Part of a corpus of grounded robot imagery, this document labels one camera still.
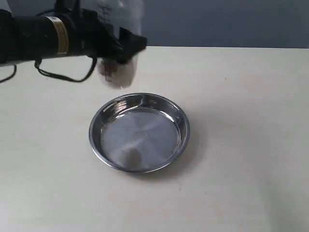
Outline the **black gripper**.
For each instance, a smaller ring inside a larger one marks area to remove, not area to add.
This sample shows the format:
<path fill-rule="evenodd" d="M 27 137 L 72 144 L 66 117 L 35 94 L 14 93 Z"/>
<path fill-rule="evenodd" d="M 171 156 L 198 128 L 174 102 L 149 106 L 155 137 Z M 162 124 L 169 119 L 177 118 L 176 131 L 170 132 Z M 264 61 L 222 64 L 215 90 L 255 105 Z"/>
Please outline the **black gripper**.
<path fill-rule="evenodd" d="M 110 58 L 128 63 L 147 47 L 147 38 L 120 27 L 119 38 L 111 38 L 96 11 L 82 9 L 79 0 L 57 0 L 55 16 L 68 35 L 67 56 Z"/>

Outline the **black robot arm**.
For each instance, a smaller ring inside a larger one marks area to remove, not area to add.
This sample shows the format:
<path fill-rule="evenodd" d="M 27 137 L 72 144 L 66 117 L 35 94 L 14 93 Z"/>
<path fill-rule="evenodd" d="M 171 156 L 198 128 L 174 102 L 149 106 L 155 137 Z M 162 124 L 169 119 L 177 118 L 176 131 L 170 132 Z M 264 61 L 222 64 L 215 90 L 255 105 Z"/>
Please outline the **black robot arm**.
<path fill-rule="evenodd" d="M 0 64 L 16 65 L 45 58 L 88 56 L 127 63 L 147 46 L 145 37 L 102 23 L 96 11 L 72 9 L 56 1 L 52 16 L 14 16 L 0 11 Z"/>

